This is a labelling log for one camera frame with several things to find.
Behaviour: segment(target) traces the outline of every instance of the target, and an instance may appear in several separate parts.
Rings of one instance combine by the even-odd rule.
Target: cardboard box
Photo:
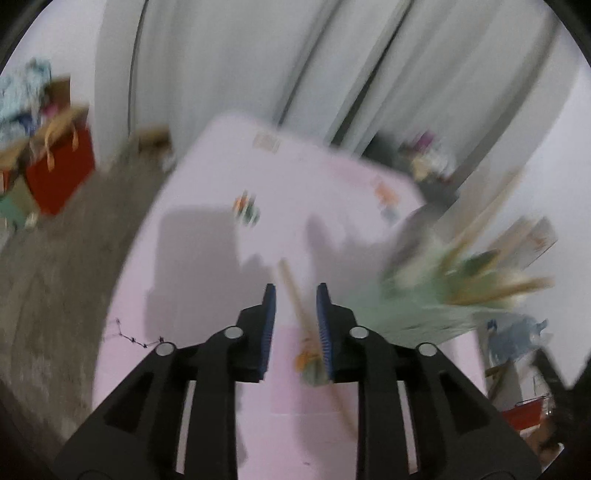
[[[59,77],[45,88],[49,102],[57,105],[60,111],[70,106],[70,77]]]

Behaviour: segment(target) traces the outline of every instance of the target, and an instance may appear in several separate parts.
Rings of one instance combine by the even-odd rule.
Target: wooden stick
[[[291,275],[290,266],[285,258],[279,260],[279,272],[281,273],[281,279],[287,288],[287,294],[289,295],[291,304],[295,310],[295,316],[300,321],[300,324],[304,330],[308,333],[308,335],[310,335],[310,340],[314,347],[313,353],[320,353],[322,351],[322,347],[320,346],[320,338],[317,333],[318,330],[314,327],[312,319],[304,308],[304,303],[301,301],[300,292],[298,291],[296,282],[293,279],[293,275]]]
[[[522,169],[508,173],[505,176],[504,186],[501,187],[499,193],[492,199],[488,207],[485,208],[478,218],[465,230],[458,244],[443,257],[439,266],[440,274],[447,272],[460,255],[476,241],[517,186],[518,180],[521,178],[521,172]]]
[[[476,305],[479,303],[488,303],[490,301],[503,300],[507,297],[512,297],[519,293],[527,293],[544,288],[550,288],[554,285],[553,280],[550,277],[534,278],[533,280],[515,283],[513,285],[506,285],[499,287],[489,293],[479,295],[460,294],[457,297],[448,300],[446,303],[449,305]]]
[[[285,258],[282,258],[279,261],[279,272],[281,273],[281,278],[283,279],[283,283],[287,287],[287,293],[290,297],[291,303],[295,310],[295,315],[298,317],[302,327],[309,333],[310,340],[312,341],[315,348],[318,349],[319,355],[322,352],[322,348],[320,346],[320,338],[319,334],[315,333],[314,324],[310,316],[306,313],[306,309],[304,308],[304,304],[301,301],[300,292],[296,286],[296,282],[294,282],[293,275],[291,275],[290,266],[287,263]],[[333,400],[333,403],[339,410],[340,416],[345,424],[346,430],[349,434],[356,440],[357,439],[357,428],[355,427],[355,422],[347,408],[345,406],[345,401],[340,395],[339,390],[336,388],[336,385],[332,382],[329,382],[329,391],[330,396]]]

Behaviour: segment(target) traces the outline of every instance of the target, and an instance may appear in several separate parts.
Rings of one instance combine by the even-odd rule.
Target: bag handle
[[[74,122],[70,122],[70,126],[72,127],[72,134],[73,134],[72,150],[76,151],[76,150],[78,150],[78,146],[79,146],[78,130],[76,129]],[[56,160],[55,160],[53,154],[51,153],[51,149],[49,147],[49,140],[51,138],[51,134],[55,130],[61,130],[61,125],[59,122],[50,123],[49,127],[47,127],[47,132],[45,133],[45,152],[47,152],[47,170],[48,171],[53,171],[53,169],[56,166]]]

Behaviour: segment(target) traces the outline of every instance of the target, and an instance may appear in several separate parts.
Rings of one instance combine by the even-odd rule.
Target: white curtain
[[[149,0],[132,124],[169,124],[180,154],[229,110],[330,142],[385,53],[342,146],[429,129],[462,158],[537,61],[541,3]]]
[[[342,146],[361,153],[430,130],[466,158],[513,100],[554,34],[537,0],[416,0]]]

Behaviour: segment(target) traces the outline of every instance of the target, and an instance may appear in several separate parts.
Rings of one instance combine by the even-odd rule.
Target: concrete floor
[[[90,413],[111,292],[165,174],[127,156],[0,253],[0,400],[46,460]]]

